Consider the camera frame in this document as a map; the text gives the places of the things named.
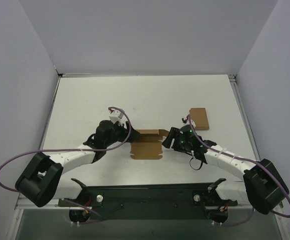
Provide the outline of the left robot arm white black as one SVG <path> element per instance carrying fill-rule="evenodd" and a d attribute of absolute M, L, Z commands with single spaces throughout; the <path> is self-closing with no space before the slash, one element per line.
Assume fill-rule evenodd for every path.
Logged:
<path fill-rule="evenodd" d="M 133 143 L 141 133 L 130 123 L 103 120 L 95 133 L 74 151 L 36 153 L 15 183 L 15 188 L 37 207 L 55 198 L 61 176 L 77 167 L 100 160 L 114 143 Z"/>

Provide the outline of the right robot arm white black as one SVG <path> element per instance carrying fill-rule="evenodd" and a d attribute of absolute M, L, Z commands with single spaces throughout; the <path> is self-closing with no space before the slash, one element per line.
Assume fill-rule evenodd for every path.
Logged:
<path fill-rule="evenodd" d="M 203 140 L 189 125 L 172 127 L 162 145 L 237 177 L 239 181 L 224 180 L 209 188 L 224 201 L 249 203 L 267 215 L 289 195 L 288 187 L 270 160 L 247 160 L 237 156 L 213 141 Z"/>

